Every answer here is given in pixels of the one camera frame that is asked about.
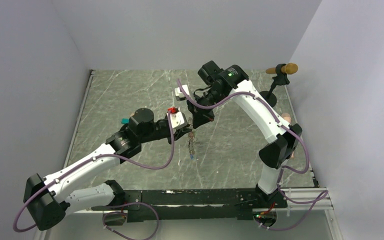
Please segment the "round metal keyring disc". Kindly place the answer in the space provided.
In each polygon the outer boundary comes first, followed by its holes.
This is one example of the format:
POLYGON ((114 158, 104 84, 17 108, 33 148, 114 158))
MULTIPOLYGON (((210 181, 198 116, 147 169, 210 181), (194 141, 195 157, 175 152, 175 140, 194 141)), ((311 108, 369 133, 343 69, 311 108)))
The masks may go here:
POLYGON ((192 131, 192 132, 190 132, 188 134, 188 151, 189 151, 189 156, 190 155, 194 155, 195 156, 194 140, 195 140, 195 133, 194 133, 194 131, 192 131))

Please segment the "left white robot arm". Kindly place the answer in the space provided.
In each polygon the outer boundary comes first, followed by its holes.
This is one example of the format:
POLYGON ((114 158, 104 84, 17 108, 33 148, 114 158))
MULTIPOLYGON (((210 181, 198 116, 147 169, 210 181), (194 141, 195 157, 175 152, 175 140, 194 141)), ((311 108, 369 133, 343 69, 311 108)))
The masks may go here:
POLYGON ((158 121, 154 120, 152 110, 139 108, 119 131, 87 156, 45 177, 37 173, 30 176, 24 190, 23 208, 28 210, 34 227, 40 231, 51 229, 64 217, 87 208, 117 210, 126 203, 126 193, 116 180, 90 188, 81 189, 80 186, 124 162, 157 170, 156 166, 131 158, 141 152, 143 143, 167 139, 173 146, 190 131, 185 114, 175 107, 168 109, 166 116, 158 121))

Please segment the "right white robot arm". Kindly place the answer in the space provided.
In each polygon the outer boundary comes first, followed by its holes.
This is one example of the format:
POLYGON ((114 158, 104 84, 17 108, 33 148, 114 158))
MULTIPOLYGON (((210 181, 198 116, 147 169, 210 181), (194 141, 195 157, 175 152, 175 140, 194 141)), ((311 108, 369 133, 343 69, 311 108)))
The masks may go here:
POLYGON ((281 169, 292 156, 301 138, 302 128, 291 125, 257 91, 249 75, 238 65, 220 68, 214 61, 202 65, 197 74, 207 85, 202 95, 189 93, 185 84, 178 84, 177 94, 186 97, 194 129, 214 121, 213 109, 229 100, 236 103, 257 126, 267 142, 259 151, 261 177, 256 184, 256 203, 268 208, 275 202, 280 187, 281 169))

